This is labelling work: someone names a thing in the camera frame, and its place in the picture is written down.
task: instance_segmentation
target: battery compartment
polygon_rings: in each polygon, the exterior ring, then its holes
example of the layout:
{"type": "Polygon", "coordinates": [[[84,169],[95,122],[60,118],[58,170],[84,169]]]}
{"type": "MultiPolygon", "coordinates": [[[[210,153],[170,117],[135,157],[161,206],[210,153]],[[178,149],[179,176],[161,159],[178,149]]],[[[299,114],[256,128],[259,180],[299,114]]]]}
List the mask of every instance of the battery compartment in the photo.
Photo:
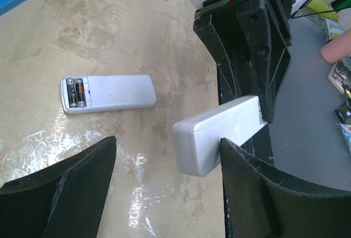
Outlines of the battery compartment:
{"type": "MultiPolygon", "coordinates": [[[[67,80],[73,80],[74,81],[74,87],[75,87],[75,93],[76,93],[76,97],[78,98],[78,91],[76,88],[76,82],[77,81],[82,81],[83,84],[83,94],[84,94],[84,101],[86,103],[85,107],[92,107],[92,97],[90,95],[90,87],[89,87],[89,82],[88,82],[88,78],[87,77],[83,77],[83,78],[66,78],[65,82],[67,84],[67,80]]],[[[66,85],[66,89],[67,89],[67,99],[69,101],[69,89],[68,89],[68,85],[66,85]]]]}

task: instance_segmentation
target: yellow object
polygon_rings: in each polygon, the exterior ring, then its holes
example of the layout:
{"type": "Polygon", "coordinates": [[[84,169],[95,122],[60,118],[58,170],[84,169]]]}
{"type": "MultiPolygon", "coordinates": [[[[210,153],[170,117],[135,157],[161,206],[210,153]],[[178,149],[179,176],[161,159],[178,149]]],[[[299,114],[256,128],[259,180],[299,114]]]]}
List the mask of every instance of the yellow object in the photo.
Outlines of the yellow object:
{"type": "MultiPolygon", "coordinates": [[[[333,9],[322,0],[312,0],[310,3],[307,4],[307,7],[309,7],[312,10],[315,10],[316,12],[326,12],[328,10],[333,9]]],[[[321,13],[320,16],[331,20],[337,20],[339,18],[339,15],[336,12],[321,13]]]]}
{"type": "Polygon", "coordinates": [[[339,37],[340,33],[333,33],[333,35],[331,36],[331,39],[335,39],[336,37],[339,37]]]}

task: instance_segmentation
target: battery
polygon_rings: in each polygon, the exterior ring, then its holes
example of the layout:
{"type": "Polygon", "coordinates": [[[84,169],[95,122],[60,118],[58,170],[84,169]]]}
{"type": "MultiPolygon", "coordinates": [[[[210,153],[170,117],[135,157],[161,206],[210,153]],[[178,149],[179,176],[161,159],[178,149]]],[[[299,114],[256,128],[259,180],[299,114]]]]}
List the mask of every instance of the battery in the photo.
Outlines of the battery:
{"type": "Polygon", "coordinates": [[[67,84],[67,93],[68,93],[68,101],[70,103],[70,108],[78,107],[77,96],[75,91],[75,83],[73,79],[70,79],[70,78],[67,79],[66,84],[67,84]]]}
{"type": "Polygon", "coordinates": [[[84,95],[83,80],[77,79],[75,81],[75,84],[76,84],[78,107],[86,107],[87,104],[86,104],[86,97],[84,95]]]}

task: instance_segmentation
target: white device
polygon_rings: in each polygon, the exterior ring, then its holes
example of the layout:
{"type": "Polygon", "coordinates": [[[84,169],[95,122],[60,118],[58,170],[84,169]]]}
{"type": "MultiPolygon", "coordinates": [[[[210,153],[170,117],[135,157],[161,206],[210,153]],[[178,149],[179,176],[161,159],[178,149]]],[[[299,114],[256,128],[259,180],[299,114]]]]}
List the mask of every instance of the white device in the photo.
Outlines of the white device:
{"type": "Polygon", "coordinates": [[[148,75],[67,76],[61,81],[68,114],[150,107],[156,103],[148,75]]]}
{"type": "Polygon", "coordinates": [[[258,97],[240,97],[173,126],[175,157],[180,172],[204,177],[220,163],[221,138],[241,146],[267,123],[258,97]]]}

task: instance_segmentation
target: screw hole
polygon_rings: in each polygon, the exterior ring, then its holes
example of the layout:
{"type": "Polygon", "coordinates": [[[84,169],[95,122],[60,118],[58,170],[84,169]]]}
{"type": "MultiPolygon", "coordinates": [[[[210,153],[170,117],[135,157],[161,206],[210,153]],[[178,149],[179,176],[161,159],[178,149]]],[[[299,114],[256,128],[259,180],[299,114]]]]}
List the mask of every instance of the screw hole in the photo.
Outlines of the screw hole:
{"type": "Polygon", "coordinates": [[[255,23],[258,21],[258,16],[256,14],[252,14],[252,15],[250,15],[250,17],[248,17],[248,20],[251,23],[255,23]]]}
{"type": "Polygon", "coordinates": [[[270,49],[269,49],[269,47],[268,46],[262,46],[261,47],[261,53],[264,55],[264,56],[267,56],[268,54],[269,54],[269,52],[270,52],[270,49]]]}

